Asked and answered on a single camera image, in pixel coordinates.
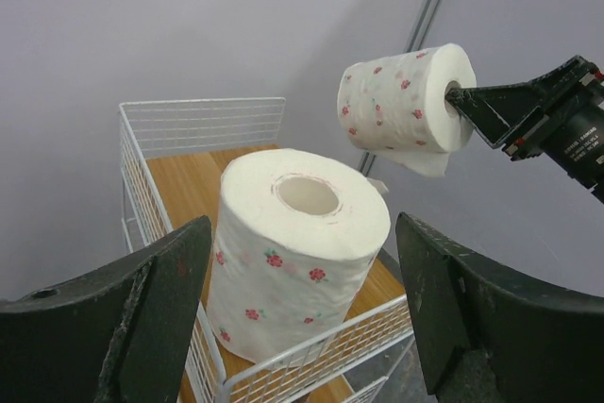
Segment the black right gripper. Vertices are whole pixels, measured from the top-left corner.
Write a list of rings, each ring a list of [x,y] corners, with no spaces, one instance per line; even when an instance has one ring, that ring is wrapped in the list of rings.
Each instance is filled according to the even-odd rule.
[[[547,155],[603,200],[603,73],[574,56],[527,82],[452,89],[445,101],[511,160]]]

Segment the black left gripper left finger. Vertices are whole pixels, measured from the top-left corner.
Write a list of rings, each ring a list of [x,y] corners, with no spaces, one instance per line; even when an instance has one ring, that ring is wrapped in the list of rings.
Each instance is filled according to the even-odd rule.
[[[206,216],[1,303],[4,402],[174,402],[207,273]]]

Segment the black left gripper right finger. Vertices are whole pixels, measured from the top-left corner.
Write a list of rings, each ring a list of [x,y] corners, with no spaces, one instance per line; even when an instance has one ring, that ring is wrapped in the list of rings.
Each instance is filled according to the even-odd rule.
[[[440,402],[600,402],[603,299],[518,272],[400,213],[427,392]]]

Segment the white floral towel roll front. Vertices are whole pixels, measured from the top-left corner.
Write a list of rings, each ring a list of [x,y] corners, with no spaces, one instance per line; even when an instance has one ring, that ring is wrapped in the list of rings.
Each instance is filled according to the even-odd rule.
[[[476,86],[470,60],[455,43],[359,62],[344,70],[339,122],[359,149],[421,176],[442,177],[450,155],[473,133],[445,96]]]

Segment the white floral towel roll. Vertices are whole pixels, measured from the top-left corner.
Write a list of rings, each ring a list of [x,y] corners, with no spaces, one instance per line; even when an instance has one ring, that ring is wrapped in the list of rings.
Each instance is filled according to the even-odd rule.
[[[206,313],[218,342],[260,363],[338,327],[390,229],[384,188],[295,149],[222,173]]]
[[[344,70],[339,122],[359,149],[421,176],[442,177],[450,155],[473,133],[445,96],[476,86],[470,60],[455,43],[359,62]]]

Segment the white floral towel roll back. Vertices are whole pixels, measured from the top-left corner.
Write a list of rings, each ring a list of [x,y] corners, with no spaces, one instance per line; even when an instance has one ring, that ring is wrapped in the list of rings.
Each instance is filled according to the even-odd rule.
[[[384,188],[295,149],[222,173],[206,313],[218,342],[260,363],[338,327],[390,229]]]

